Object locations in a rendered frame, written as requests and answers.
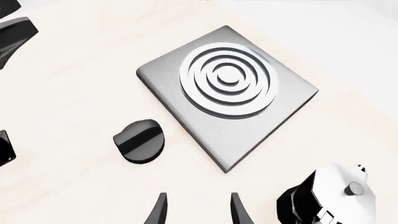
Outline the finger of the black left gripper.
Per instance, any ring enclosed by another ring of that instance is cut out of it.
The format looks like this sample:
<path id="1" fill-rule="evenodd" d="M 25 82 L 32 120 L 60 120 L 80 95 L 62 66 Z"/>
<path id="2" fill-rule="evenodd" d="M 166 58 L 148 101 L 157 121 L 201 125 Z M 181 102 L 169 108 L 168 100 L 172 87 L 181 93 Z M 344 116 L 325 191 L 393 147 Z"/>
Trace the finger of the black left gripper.
<path id="1" fill-rule="evenodd" d="M 0 70 L 11 56 L 38 32 L 28 17 L 0 23 Z"/>
<path id="2" fill-rule="evenodd" d="M 18 0 L 0 0 L 0 18 L 18 11 L 21 5 Z"/>

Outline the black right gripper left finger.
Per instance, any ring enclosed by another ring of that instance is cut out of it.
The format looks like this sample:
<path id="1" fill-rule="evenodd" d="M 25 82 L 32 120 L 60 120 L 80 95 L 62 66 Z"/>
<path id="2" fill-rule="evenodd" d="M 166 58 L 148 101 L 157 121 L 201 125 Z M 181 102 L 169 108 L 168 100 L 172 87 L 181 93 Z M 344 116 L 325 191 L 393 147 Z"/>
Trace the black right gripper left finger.
<path id="1" fill-rule="evenodd" d="M 167 194 L 162 192 L 144 224 L 165 224 L 167 219 Z"/>

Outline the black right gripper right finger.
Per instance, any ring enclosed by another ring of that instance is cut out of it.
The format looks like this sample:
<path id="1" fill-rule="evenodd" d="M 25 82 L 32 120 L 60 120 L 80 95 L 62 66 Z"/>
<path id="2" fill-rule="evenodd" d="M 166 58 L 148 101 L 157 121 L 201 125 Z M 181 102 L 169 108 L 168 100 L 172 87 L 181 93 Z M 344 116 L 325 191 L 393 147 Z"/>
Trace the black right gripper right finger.
<path id="1" fill-rule="evenodd" d="M 230 210 L 233 224 L 254 224 L 236 192 L 231 194 Z"/>

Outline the round black stove knob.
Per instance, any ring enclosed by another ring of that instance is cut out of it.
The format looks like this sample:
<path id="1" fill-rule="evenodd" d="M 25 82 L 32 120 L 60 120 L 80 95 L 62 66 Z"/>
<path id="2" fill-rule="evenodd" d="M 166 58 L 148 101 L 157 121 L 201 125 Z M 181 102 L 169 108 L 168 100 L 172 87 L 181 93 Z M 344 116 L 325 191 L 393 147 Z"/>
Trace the round black stove knob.
<path id="1" fill-rule="evenodd" d="M 153 119 L 127 125 L 113 136 L 113 141 L 123 158 L 133 164 L 146 164 L 155 160 L 165 146 L 164 132 Z"/>

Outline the flat black stove plate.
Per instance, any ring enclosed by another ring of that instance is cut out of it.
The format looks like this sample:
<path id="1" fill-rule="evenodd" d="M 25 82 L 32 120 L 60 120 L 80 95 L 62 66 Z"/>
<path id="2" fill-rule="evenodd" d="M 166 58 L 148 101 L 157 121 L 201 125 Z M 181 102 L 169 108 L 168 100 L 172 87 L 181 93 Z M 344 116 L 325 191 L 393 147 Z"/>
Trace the flat black stove plate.
<path id="1" fill-rule="evenodd" d="M 318 93 L 229 26 L 142 65 L 136 74 L 225 172 Z"/>

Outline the silver and black moka pot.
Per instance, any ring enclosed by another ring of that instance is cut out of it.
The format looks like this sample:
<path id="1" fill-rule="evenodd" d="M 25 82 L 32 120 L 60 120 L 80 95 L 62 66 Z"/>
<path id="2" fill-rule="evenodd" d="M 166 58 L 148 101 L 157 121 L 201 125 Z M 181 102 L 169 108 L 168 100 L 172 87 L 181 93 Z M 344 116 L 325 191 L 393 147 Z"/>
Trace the silver and black moka pot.
<path id="1" fill-rule="evenodd" d="M 277 199 L 281 224 L 376 224 L 376 197 L 364 166 L 313 171 Z"/>

